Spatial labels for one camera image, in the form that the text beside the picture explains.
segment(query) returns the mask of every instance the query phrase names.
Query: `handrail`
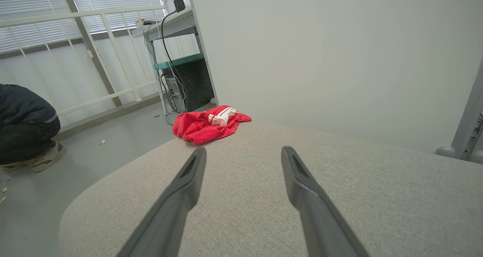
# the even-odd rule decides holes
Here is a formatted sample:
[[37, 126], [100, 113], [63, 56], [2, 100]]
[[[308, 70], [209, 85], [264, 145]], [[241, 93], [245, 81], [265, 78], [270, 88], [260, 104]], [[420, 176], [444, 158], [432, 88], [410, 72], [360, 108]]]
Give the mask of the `handrail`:
[[2, 20], [0, 21], [0, 27], [22, 25], [22, 24], [36, 23], [36, 22], [42, 22], [42, 21], [73, 18], [73, 17], [121, 13], [121, 12], [135, 12], [135, 11], [145, 11], [145, 10], [154, 10], [154, 9], [157, 10], [157, 9], [165, 9], [165, 8], [166, 7], [164, 5], [152, 5], [152, 6], [138, 6], [138, 7], [125, 7], [125, 8], [107, 8], [107, 9], [82, 11], [82, 12], [74, 12], [74, 13], [43, 15], [43, 16], [36, 16], [36, 17]]

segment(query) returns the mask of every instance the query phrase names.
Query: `beige fabric surface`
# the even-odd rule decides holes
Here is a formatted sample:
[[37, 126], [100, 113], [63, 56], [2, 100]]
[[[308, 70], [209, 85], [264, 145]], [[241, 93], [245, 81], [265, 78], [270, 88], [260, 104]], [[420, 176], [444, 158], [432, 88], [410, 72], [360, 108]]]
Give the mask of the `beige fabric surface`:
[[[283, 180], [283, 145], [295, 148], [373, 257], [483, 255], [481, 165], [257, 122], [204, 145], [202, 191], [179, 255], [307, 255]], [[64, 254], [117, 253], [194, 148], [171, 140], [85, 190], [62, 217]]]

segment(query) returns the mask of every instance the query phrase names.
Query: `red towel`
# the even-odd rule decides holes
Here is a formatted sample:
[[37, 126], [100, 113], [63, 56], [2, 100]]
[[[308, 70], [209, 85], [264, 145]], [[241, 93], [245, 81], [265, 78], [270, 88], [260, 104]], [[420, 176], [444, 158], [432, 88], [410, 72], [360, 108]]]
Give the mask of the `red towel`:
[[230, 106], [218, 106], [204, 112], [180, 114], [173, 125], [173, 134], [200, 145], [235, 133], [238, 123], [252, 118]]

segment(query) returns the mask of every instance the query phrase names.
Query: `floor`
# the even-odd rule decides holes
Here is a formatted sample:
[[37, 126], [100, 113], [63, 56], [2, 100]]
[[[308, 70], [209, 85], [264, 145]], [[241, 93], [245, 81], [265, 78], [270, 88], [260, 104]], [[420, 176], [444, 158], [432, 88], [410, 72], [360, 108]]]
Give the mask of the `floor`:
[[58, 227], [67, 206], [90, 185], [175, 138], [171, 128], [159, 102], [63, 140], [67, 154], [45, 171], [10, 173], [0, 203], [0, 255], [59, 256]]

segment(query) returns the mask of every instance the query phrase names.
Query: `sneaker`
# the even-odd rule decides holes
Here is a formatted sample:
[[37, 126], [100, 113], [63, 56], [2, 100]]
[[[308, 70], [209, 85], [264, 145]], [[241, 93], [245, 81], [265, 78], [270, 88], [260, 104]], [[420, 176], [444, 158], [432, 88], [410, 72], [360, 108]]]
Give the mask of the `sneaker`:
[[6, 164], [6, 165], [0, 165], [0, 173], [10, 173], [12, 171], [15, 171], [17, 169], [21, 169], [24, 166], [31, 166], [32, 165], [32, 160], [28, 161], [21, 161], [21, 162], [16, 162], [12, 164]]
[[32, 166], [33, 171], [39, 172], [48, 169], [50, 166], [59, 161], [59, 159], [64, 156], [66, 151], [67, 148], [56, 141], [54, 147], [52, 147], [49, 151], [47, 151], [47, 153], [36, 159], [35, 163]]

